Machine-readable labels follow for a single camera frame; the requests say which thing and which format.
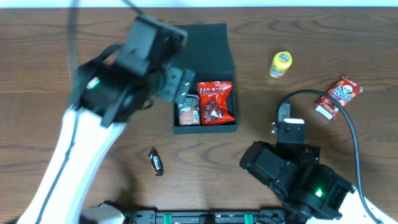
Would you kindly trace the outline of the red candy bag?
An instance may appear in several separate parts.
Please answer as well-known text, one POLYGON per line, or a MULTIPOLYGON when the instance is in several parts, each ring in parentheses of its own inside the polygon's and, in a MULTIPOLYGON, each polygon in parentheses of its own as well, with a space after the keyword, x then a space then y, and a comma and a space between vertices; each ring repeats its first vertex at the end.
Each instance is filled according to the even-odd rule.
POLYGON ((201 124, 203 126, 220 125, 235 121, 228 111, 227 100, 233 90, 231 81, 198 82, 200 97, 201 124))

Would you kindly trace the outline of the red Pringles can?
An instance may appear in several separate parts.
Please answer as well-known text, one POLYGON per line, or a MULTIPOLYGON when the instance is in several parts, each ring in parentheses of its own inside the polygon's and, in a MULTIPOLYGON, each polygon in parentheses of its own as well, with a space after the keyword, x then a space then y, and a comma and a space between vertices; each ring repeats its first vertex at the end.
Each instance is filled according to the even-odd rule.
POLYGON ((200 98, 198 95, 189 94, 178 104, 178 121, 181 126, 200 125, 200 98))

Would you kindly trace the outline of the yellow candy bottle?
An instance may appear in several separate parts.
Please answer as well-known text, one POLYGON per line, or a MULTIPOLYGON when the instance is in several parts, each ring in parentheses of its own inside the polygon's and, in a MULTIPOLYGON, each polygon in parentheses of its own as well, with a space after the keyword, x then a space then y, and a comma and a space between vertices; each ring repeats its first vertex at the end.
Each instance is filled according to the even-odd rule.
POLYGON ((279 52, 274 55, 269 67, 269 75, 273 78, 282 78, 292 65, 293 59, 289 52, 279 52))

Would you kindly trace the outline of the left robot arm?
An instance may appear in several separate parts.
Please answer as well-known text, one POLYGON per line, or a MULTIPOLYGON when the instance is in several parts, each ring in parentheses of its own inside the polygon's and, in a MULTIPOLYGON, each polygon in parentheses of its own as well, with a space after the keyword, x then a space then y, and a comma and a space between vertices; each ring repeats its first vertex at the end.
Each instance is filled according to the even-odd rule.
POLYGON ((78 223, 88 190, 109 148, 131 116, 154 98, 181 103, 195 78, 173 66, 185 30, 137 16, 127 40, 75 69, 77 80, 54 154, 19 223, 78 223))

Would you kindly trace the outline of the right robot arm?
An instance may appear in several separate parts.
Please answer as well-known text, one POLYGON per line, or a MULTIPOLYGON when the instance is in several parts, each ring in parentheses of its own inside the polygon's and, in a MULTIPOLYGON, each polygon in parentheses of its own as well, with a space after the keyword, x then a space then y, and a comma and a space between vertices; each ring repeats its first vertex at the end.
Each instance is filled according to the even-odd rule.
POLYGON ((359 191, 320 163, 320 148, 304 143, 302 119, 287 118, 277 142, 254 142, 239 165, 268 186, 288 210, 287 223, 372 223, 359 191))

